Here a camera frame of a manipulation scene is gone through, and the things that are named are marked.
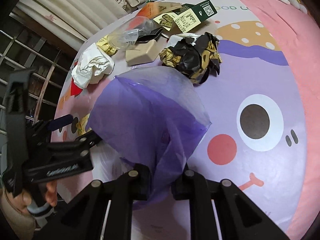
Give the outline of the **person's left hand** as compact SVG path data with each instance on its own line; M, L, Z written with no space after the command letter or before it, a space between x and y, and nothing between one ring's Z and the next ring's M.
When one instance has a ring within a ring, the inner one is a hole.
M57 205L57 181L50 181L46 184L46 190L44 194L46 202L52 206ZM13 197L11 194L10 201L15 209L20 211L24 215L29 215L27 207L31 205L33 198L28 191L23 190L17 197Z

